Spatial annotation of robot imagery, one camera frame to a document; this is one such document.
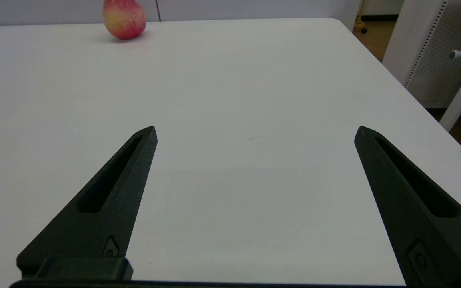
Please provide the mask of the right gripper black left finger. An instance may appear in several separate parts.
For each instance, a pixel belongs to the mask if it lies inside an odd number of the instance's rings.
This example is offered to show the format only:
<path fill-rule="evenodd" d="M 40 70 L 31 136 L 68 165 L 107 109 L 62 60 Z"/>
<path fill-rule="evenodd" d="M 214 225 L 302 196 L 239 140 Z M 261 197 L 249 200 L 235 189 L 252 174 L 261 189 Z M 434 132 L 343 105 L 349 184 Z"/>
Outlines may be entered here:
<path fill-rule="evenodd" d="M 22 250 L 22 279 L 130 280 L 126 252 L 158 140 L 133 134 Z"/>

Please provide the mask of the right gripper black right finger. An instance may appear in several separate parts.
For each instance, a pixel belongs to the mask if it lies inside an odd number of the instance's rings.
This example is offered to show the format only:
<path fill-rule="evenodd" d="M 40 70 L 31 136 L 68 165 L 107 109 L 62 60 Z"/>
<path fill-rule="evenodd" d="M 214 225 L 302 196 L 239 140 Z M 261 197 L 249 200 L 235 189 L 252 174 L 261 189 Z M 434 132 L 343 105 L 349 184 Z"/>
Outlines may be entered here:
<path fill-rule="evenodd" d="M 461 205 L 382 134 L 354 143 L 406 286 L 461 288 Z"/>

